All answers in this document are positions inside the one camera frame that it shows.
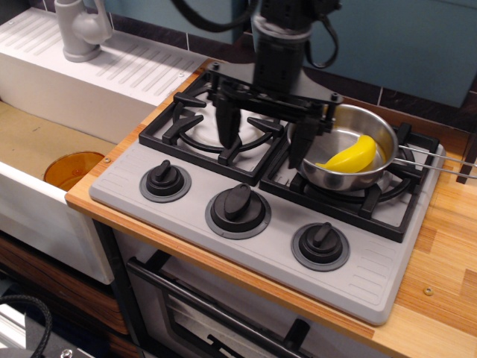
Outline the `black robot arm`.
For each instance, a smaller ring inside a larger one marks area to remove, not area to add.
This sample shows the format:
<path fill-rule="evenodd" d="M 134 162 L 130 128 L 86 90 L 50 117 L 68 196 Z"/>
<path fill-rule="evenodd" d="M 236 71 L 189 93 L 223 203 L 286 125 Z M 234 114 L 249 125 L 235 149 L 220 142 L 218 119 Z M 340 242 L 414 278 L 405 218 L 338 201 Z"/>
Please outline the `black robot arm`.
<path fill-rule="evenodd" d="M 209 99 L 225 148 L 239 137 L 242 110 L 295 124 L 291 168 L 300 166 L 316 136 L 332 130 L 335 108 L 343 98 L 309 78 L 303 61 L 311 57 L 314 22 L 322 22 L 337 40 L 327 16 L 340 6 L 339 1 L 262 1 L 252 21 L 258 36 L 255 62 L 208 68 Z"/>

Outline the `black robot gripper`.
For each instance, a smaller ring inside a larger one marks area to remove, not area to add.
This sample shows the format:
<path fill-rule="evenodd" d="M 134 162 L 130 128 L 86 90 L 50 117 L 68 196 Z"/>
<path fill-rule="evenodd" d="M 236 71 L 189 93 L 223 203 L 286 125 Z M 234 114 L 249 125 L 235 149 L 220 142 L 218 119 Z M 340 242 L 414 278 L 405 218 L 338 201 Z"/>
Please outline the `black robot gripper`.
<path fill-rule="evenodd" d="M 330 132 L 342 97 L 316 84 L 303 71 L 310 31 L 260 31 L 256 61 L 213 63 L 210 95 L 220 143 L 231 148 L 239 134 L 241 110 L 295 123 L 288 167 L 297 169 L 317 133 Z"/>

